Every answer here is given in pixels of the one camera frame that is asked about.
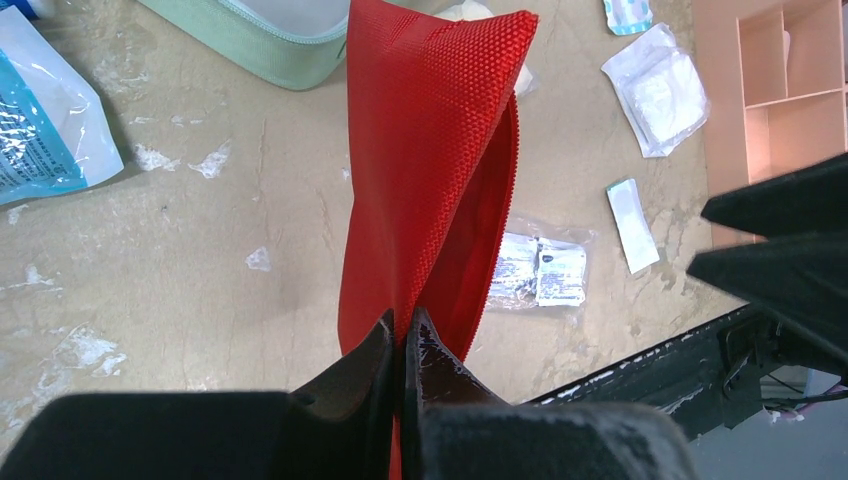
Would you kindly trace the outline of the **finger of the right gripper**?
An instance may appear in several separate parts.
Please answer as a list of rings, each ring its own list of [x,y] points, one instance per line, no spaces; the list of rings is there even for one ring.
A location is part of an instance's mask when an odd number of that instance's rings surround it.
[[[793,235],[695,255],[687,274],[768,310],[847,359],[847,234]]]
[[[847,154],[710,198],[707,221],[771,238],[847,230]]]

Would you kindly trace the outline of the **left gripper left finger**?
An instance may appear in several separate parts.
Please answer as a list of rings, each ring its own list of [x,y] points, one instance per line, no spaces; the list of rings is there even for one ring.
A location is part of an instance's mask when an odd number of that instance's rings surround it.
[[[50,402],[5,479],[384,479],[393,315],[291,391],[90,393]]]

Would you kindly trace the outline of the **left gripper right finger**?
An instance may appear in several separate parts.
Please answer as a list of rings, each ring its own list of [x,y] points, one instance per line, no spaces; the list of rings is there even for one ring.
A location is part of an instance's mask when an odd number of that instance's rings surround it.
[[[695,479],[671,418],[634,403],[511,405],[443,344],[423,308],[405,340],[405,479]]]

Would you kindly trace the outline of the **white bandage strip packet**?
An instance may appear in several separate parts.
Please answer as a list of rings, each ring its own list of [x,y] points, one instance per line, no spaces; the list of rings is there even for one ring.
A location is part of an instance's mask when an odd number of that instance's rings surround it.
[[[651,230],[644,217],[637,185],[629,178],[606,188],[624,256],[631,274],[660,260]]]

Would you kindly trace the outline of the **light blue patterned packet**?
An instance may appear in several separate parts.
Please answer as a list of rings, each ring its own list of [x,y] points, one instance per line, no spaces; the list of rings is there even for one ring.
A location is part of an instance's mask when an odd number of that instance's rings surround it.
[[[608,29],[616,36],[647,31],[653,25],[649,0],[604,0]]]

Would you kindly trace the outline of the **red first aid pouch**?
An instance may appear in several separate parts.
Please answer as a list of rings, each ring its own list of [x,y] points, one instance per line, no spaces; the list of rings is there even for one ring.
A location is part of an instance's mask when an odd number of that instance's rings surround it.
[[[351,352],[386,312],[400,355],[417,308],[464,358],[484,310],[519,155],[515,83],[539,19],[495,16],[508,63],[463,24],[355,1],[347,34],[353,187],[337,331]]]

